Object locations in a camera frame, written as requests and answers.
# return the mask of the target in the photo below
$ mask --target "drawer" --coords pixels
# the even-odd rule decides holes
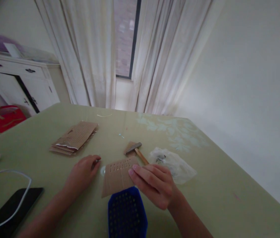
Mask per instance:
[[[0,72],[45,78],[41,67],[0,60]]]

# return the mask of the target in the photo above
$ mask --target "hand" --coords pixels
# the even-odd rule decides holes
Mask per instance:
[[[100,166],[100,159],[98,155],[82,158],[74,165],[62,191],[70,194],[74,199],[77,198],[94,179]]]
[[[129,175],[135,185],[154,205],[165,210],[181,193],[175,186],[171,172],[161,165],[133,165]]]

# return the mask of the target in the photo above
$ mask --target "hammer head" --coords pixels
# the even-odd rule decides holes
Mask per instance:
[[[139,148],[140,146],[142,146],[142,143],[136,143],[135,145],[133,145],[132,147],[130,147],[129,150],[126,151],[126,153],[129,153],[130,151],[133,151],[135,148]]]

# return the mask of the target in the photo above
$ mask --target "blue plastic basket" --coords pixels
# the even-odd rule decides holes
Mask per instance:
[[[111,195],[108,202],[109,237],[146,237],[148,220],[135,187]]]

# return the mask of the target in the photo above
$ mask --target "window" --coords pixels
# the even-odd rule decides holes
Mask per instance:
[[[131,79],[141,0],[114,0],[116,77]]]

